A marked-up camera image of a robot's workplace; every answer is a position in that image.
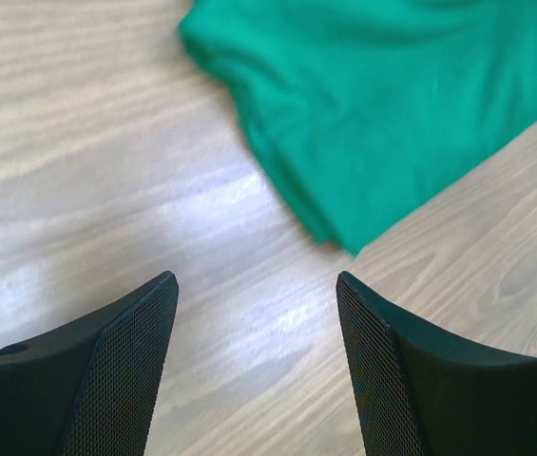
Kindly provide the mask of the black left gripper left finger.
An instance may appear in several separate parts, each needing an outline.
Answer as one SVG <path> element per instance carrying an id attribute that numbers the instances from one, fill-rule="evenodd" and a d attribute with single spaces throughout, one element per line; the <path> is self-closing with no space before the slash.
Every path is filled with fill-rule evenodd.
<path id="1" fill-rule="evenodd" d="M 175 320 L 170 272 L 0 349 L 0 455 L 142 455 Z"/>

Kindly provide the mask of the green t shirt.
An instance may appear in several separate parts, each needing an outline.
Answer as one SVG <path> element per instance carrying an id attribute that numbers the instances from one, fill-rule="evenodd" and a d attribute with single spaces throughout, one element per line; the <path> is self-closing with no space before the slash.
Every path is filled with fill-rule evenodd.
<path id="1" fill-rule="evenodd" d="M 352 255 L 537 122 L 537 1 L 197 1 L 179 32 L 291 210 Z"/>

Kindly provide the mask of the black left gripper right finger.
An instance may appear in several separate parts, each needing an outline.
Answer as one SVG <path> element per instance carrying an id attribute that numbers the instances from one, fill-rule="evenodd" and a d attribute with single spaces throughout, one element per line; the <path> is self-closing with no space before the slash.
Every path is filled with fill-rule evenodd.
<path id="1" fill-rule="evenodd" d="M 369 455 L 537 455 L 537 357 L 486 346 L 353 275 L 336 300 Z"/>

